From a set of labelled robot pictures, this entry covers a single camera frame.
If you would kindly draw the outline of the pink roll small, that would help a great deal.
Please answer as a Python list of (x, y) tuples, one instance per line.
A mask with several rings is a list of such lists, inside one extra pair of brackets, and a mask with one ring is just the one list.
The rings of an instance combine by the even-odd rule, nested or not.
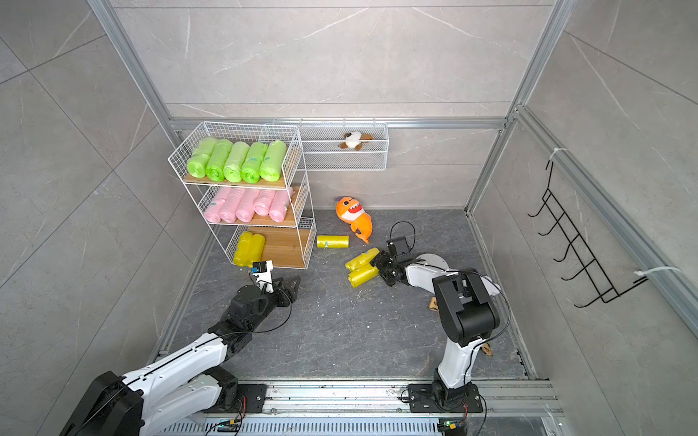
[(204, 218), (209, 223), (220, 223), (221, 222), (221, 210), (225, 205), (225, 201), (232, 191), (231, 187), (220, 187), (216, 194), (213, 196), (211, 202), (204, 212)]

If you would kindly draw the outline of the green roll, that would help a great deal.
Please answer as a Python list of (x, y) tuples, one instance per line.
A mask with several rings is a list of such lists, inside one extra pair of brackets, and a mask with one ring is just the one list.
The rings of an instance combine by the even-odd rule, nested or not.
[(246, 183), (254, 185), (260, 180), (260, 167), (265, 159), (268, 145), (261, 142), (253, 143), (241, 165), (241, 177)]
[(283, 141), (272, 141), (268, 145), (259, 174), (267, 182), (274, 183), (281, 178), (283, 162), (287, 151), (287, 145)]
[(205, 167), (205, 174), (209, 180), (220, 183), (225, 179), (224, 167), (232, 147), (233, 143), (227, 139), (216, 142)]
[(218, 142), (217, 138), (205, 137), (194, 147), (191, 157), (187, 160), (187, 172), (194, 178), (200, 179), (206, 176), (206, 166), (214, 152)]
[(230, 183), (240, 183), (242, 181), (242, 166), (250, 149), (250, 145), (245, 142), (236, 142), (232, 145), (231, 152), (224, 165), (225, 180)]

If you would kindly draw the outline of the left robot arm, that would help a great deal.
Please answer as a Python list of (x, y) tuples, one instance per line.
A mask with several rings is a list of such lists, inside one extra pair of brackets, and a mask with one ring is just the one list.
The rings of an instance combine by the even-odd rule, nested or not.
[(194, 413), (238, 403), (236, 376), (223, 363), (245, 348), (260, 324), (296, 301), (301, 279), (254, 279), (220, 320), (189, 345), (145, 367), (105, 372), (89, 385), (64, 435), (154, 435)]

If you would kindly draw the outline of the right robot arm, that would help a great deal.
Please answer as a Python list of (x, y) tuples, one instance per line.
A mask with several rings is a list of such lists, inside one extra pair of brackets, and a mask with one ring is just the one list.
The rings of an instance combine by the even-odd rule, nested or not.
[(483, 397), (472, 382), (472, 370), (478, 352), (500, 325), (493, 298), (501, 288), (474, 268), (457, 270), (439, 255), (414, 253), (404, 237), (386, 244), (371, 265), (389, 286), (404, 283), (433, 294), (447, 336), (434, 381), (407, 387), (411, 412), (483, 412)]

